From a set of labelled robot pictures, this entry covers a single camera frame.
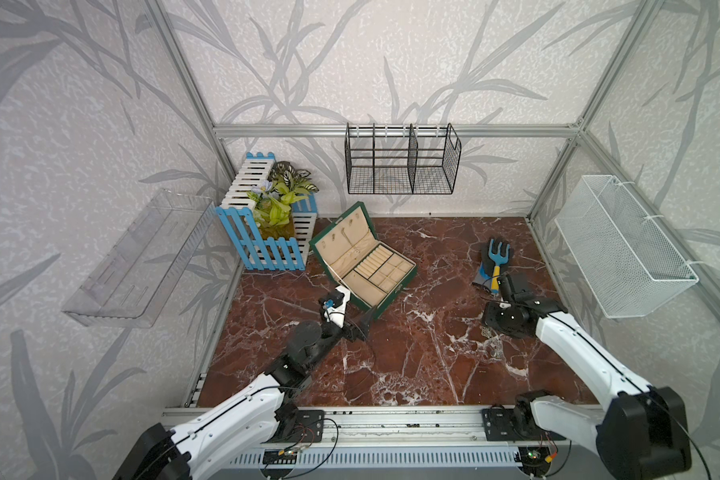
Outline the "green jewelry box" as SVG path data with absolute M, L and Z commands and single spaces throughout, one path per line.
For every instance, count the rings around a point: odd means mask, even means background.
M 310 247 L 326 275 L 350 291 L 358 308 L 378 318 L 414 278 L 416 263 L 383 243 L 358 201 L 319 232 Z

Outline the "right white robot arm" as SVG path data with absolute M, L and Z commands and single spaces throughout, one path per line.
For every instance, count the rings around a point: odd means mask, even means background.
M 525 438 L 558 434 L 596 454 L 616 479 L 656 479 L 689 470 L 691 439 L 682 398 L 655 387 L 597 343 L 558 301 L 537 296 L 522 274 L 495 277 L 499 301 L 481 322 L 551 348 L 595 396 L 597 411 L 545 390 L 520 394 L 511 425 Z

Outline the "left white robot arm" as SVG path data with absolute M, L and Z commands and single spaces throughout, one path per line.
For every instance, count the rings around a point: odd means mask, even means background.
M 246 449 L 272 439 L 291 425 L 293 398 L 311 372 L 341 340 L 364 340 L 375 311 L 356 320 L 326 312 L 303 321 L 279 356 L 248 386 L 215 408 L 183 424 L 149 427 L 118 468 L 116 479 L 208 479 Z

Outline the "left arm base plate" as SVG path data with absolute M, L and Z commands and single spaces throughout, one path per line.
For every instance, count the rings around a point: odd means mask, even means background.
M 269 443 L 320 443 L 323 437 L 325 411 L 319 409 L 297 409 L 292 415 L 280 421 Z

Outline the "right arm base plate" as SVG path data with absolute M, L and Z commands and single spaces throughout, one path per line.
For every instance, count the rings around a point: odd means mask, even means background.
M 537 441 L 547 438 L 555 442 L 565 440 L 565 437 L 555 432 L 518 422 L 513 407 L 493 405 L 482 409 L 480 415 L 483 431 L 488 441 Z

